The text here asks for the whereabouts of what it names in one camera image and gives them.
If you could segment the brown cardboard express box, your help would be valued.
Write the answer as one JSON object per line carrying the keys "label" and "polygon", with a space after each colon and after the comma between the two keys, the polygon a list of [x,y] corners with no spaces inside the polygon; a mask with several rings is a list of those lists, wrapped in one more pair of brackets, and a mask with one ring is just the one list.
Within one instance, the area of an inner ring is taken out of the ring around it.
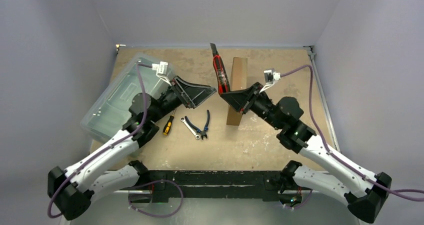
{"label": "brown cardboard express box", "polygon": [[[234,57],[232,61],[230,88],[231,91],[244,90],[247,88],[248,59],[244,57]],[[236,112],[230,105],[228,106],[226,124],[229,126],[239,126],[242,114]]]}

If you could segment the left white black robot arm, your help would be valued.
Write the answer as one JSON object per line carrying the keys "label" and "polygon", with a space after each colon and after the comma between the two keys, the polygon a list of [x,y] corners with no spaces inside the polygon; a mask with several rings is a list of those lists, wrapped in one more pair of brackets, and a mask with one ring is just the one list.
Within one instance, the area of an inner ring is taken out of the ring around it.
{"label": "left white black robot arm", "polygon": [[50,198],[47,215],[54,218],[56,206],[68,221],[82,215],[92,203],[120,189],[135,187],[142,190],[152,184],[150,171],[140,161],[131,161],[123,168],[108,169],[124,157],[146,145],[160,130],[156,122],[183,105],[195,109],[217,90],[203,84],[187,82],[176,76],[158,99],[143,87],[129,107],[131,114],[122,128],[95,152],[75,164],[50,170],[47,194]]}

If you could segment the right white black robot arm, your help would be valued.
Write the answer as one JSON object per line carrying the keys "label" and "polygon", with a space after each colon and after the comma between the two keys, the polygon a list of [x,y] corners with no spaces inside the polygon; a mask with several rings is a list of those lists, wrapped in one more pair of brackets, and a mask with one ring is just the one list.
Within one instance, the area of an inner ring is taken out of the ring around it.
{"label": "right white black robot arm", "polygon": [[257,82],[248,89],[225,92],[220,97],[240,114],[255,113],[279,131],[276,138],[286,149],[325,170],[314,171],[291,161],[280,176],[282,185],[318,191],[341,202],[359,220],[374,223],[388,198],[392,178],[356,164],[329,146],[322,135],[301,121],[304,111],[296,98],[284,96],[273,104],[262,87]]}

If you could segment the red utility knife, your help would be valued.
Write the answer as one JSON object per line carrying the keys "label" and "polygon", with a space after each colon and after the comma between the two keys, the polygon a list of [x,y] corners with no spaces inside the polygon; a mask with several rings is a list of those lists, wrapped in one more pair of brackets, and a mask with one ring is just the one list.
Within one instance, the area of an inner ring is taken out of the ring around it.
{"label": "red utility knife", "polygon": [[217,79],[218,94],[221,95],[230,92],[230,82],[224,66],[223,59],[220,56],[215,43],[210,43],[210,48],[213,56],[212,64]]}

